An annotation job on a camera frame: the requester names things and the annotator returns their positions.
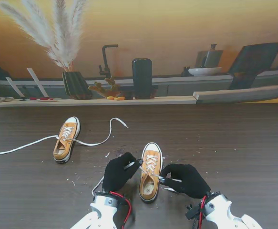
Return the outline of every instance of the red wire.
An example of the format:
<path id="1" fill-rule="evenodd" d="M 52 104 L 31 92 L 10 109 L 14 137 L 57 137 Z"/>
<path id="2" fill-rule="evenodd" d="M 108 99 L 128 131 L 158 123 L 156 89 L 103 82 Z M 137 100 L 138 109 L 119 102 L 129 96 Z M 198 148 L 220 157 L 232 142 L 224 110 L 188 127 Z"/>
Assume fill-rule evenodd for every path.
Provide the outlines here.
<path id="1" fill-rule="evenodd" d="M 198 221 L 198 228 L 199 228 L 199 229 L 201 229 L 201 225 L 202 225 L 202 210 L 203 210 L 203 208 L 204 208 L 205 201 L 206 201 L 206 196 L 204 196 L 204 197 L 202 198 L 202 201 L 201 201 L 200 213 L 199 213 L 199 221 Z"/>
<path id="2" fill-rule="evenodd" d="M 131 214 L 131 211 L 132 211 L 131 203 L 129 202 L 128 199 L 126 199 L 124 196 L 122 196 L 122 195 L 119 194 L 119 193 L 116 193 L 116 192 L 110 192 L 110 193 L 113 194 L 113 195 L 116 195 L 116 196 L 118 196 L 118 197 L 123 198 L 123 199 L 127 202 L 127 204 L 128 204 L 129 209 L 128 209 L 127 216 L 126 216 L 126 218 L 125 218 L 125 220 L 124 220 L 124 225 L 125 225 L 125 223 L 128 221 L 128 218 L 129 218 L 129 216 L 130 216 L 130 214 Z"/>

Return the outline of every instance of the white rubber sole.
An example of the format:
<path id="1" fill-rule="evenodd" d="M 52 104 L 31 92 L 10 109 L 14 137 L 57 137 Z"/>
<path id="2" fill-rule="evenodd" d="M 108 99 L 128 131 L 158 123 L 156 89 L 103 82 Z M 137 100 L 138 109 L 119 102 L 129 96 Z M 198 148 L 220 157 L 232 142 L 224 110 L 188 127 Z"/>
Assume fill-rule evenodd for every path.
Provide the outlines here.
<path id="1" fill-rule="evenodd" d="M 81 125 L 80 125 L 80 121 L 78 120 L 78 118 L 77 117 L 74 117 L 74 118 L 76 119 L 76 123 L 77 123 L 76 132 L 75 132 L 75 135 L 74 135 L 74 139 L 76 139 L 78 134 L 80 133 Z M 60 160 L 56 160 L 54 158 L 54 160 L 59 162 L 59 163 L 66 163 L 67 161 L 69 161 L 73 144 L 74 144 L 74 141 L 72 141 L 71 147 L 70 147 L 70 151 L 69 151 L 69 153 L 67 154 L 67 156 L 65 158 L 60 159 Z"/>
<path id="2" fill-rule="evenodd" d="M 148 144 L 145 146 L 145 148 L 143 149 L 141 159 L 143 160 L 143 158 L 144 158 L 144 152 L 145 152 L 145 150 L 146 150 L 148 147 L 151 147 L 151 150 L 158 151 L 158 152 L 160 153 L 160 160 L 161 160 L 160 171 L 161 171 L 161 170 L 162 170 L 162 166 L 163 166 L 163 157 L 162 157 L 161 149 L 160 149 L 160 147 L 157 145 L 157 143 L 154 143 L 154 142 L 148 143 Z M 144 199 L 144 198 L 141 196 L 140 192 L 139 192 L 139 195 L 140 195 L 140 198 L 141 198 L 145 203 L 148 203 L 148 202 L 152 202 L 152 201 L 154 201 L 154 199 L 156 199 L 156 197 L 157 197 L 157 195 L 158 195 L 158 192 L 159 192 L 159 189 L 158 189 L 156 195 L 155 195 L 152 199 L 150 199 L 150 200 Z"/>

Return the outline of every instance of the robotic arm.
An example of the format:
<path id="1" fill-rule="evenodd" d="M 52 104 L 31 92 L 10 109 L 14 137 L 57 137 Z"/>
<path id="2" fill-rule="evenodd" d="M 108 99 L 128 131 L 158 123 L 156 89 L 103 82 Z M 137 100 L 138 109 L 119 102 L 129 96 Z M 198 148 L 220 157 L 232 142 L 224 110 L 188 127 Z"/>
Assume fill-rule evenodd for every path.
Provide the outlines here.
<path id="1" fill-rule="evenodd" d="M 126 200 L 115 193 L 97 192 L 93 203 L 90 204 L 92 212 L 85 215 L 71 229 L 116 229 L 113 216 L 118 210 L 119 201 Z M 131 213 L 131 205 L 124 223 Z"/>
<path id="2" fill-rule="evenodd" d="M 218 229 L 262 229 L 261 226 L 250 216 L 243 215 L 241 218 L 235 217 L 231 213 L 232 202 L 220 192 L 207 193 L 205 201 L 193 208 L 188 206 L 189 211 L 186 217 L 197 219 L 202 212 L 207 221 L 214 222 Z"/>

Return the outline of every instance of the black faucet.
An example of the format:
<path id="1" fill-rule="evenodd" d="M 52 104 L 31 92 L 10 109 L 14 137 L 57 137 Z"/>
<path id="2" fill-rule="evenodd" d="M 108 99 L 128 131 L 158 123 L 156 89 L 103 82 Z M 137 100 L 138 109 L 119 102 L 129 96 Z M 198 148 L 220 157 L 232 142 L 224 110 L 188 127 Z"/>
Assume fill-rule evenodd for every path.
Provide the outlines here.
<path id="1" fill-rule="evenodd" d="M 106 48 L 117 48 L 119 47 L 118 44 L 107 44 L 104 45 L 102 47 L 102 52 L 103 52 L 103 58 L 104 58 L 104 64 L 105 64 L 105 68 L 104 71 L 102 70 L 102 66 L 99 65 L 99 69 L 100 69 L 100 75 L 106 75 L 106 78 L 110 79 L 111 77 L 111 73 L 110 73 L 110 69 L 108 67 L 108 63 L 107 63 L 107 57 L 106 57 Z"/>

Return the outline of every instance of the gloved hand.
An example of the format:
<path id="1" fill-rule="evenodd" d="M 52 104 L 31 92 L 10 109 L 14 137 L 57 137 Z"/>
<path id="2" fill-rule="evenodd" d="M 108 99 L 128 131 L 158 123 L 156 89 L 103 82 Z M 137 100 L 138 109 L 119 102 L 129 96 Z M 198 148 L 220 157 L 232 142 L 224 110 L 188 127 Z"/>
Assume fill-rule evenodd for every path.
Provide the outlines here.
<path id="1" fill-rule="evenodd" d="M 160 184 L 169 186 L 179 193 L 185 193 L 191 198 L 203 198 L 211 188 L 191 165 L 168 164 L 160 173 L 164 177 Z"/>
<path id="2" fill-rule="evenodd" d="M 124 170 L 124 167 L 131 162 L 134 162 L 134 164 Z M 124 153 L 122 156 L 111 160 L 105 169 L 103 189 L 106 192 L 120 190 L 133 177 L 139 167 L 139 160 L 136 160 L 131 153 Z"/>

